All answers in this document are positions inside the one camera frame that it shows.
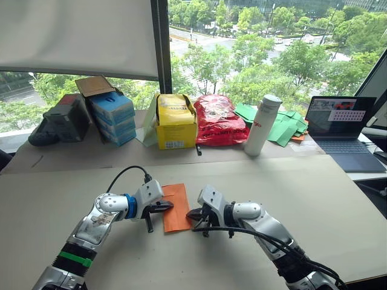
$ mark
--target white thermos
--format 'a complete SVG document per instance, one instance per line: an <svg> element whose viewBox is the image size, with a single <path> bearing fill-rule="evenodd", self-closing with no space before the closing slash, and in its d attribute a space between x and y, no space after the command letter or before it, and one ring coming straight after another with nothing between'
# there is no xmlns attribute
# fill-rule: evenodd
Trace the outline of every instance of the white thermos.
<svg viewBox="0 0 387 290"><path fill-rule="evenodd" d="M265 144L267 136L276 120L282 101L275 95L265 95L254 118L244 151L250 156L258 156Z"/></svg>

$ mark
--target tabletop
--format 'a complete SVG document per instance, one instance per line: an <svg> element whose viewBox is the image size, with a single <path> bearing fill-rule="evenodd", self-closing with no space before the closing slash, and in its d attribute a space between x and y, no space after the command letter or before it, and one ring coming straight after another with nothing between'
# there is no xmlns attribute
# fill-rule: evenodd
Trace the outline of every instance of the tabletop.
<svg viewBox="0 0 387 290"><path fill-rule="evenodd" d="M136 127L141 127L146 110L136 111ZM112 143L103 144L98 131L92 125L82 142L57 143L45 147L34 147L25 142L2 174L22 172L49 172L58 170L96 169L107 167L126 167L140 164L143 166L170 165L187 163L208 163L219 161L249 160L242 145L225 147L202 146L202 155L195 148L159 150L155 144L149 148L134 139L117 147ZM309 136L302 144L288 144L285 148L266 141L258 159L288 156L308 156L325 154Z"/></svg>
<svg viewBox="0 0 387 290"><path fill-rule="evenodd" d="M191 208L211 184L228 201L252 200L279 219L313 260L348 282L386 274L384 217L328 155L148 166L161 185L185 183ZM0 176L0 280L31 288L97 195L120 169ZM142 183L128 172L112 189L133 194ZM164 234L144 221L120 221L86 275L89 289L283 289L287 287L255 240L236 233Z"/></svg>

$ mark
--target monitor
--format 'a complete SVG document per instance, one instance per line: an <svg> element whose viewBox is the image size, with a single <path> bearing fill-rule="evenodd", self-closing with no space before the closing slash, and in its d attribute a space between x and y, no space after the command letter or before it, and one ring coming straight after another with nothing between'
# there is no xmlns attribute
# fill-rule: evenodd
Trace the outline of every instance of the monitor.
<svg viewBox="0 0 387 290"><path fill-rule="evenodd" d="M312 137L357 138L371 118L375 97L313 97L307 116Z"/></svg>

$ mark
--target window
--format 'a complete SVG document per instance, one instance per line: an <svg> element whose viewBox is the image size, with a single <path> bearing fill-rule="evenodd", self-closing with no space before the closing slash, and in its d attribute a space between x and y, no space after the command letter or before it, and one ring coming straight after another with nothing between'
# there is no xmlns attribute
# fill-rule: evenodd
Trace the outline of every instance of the window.
<svg viewBox="0 0 387 290"><path fill-rule="evenodd" d="M42 114L64 94L79 92L74 82L85 76L0 72L0 149L12 153L42 121ZM147 109L158 82L108 78L130 97L136 109Z"/></svg>
<svg viewBox="0 0 387 290"><path fill-rule="evenodd" d="M174 92L224 94L234 105L271 93L305 114L313 95L354 95L387 47L387 1L168 5Z"/></svg>

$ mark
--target yellow box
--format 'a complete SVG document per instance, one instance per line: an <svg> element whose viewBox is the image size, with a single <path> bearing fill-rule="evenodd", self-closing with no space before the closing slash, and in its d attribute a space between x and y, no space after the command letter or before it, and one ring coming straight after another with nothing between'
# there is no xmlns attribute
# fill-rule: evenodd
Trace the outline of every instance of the yellow box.
<svg viewBox="0 0 387 290"><path fill-rule="evenodd" d="M186 95L156 94L159 149L195 147L196 112Z"/></svg>

